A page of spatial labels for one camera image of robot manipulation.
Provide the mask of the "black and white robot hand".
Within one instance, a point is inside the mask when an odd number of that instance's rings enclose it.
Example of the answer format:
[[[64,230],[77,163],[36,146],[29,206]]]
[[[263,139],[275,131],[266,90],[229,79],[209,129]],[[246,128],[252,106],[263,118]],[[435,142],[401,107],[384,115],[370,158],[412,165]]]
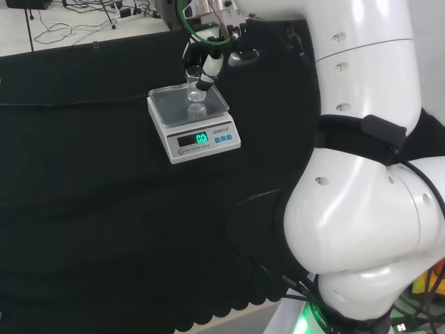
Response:
[[[259,59],[259,51],[247,45],[250,20],[226,26],[227,35],[219,26],[190,34],[182,56],[186,74],[197,79],[192,98],[198,99],[215,84],[223,65],[243,67]]]

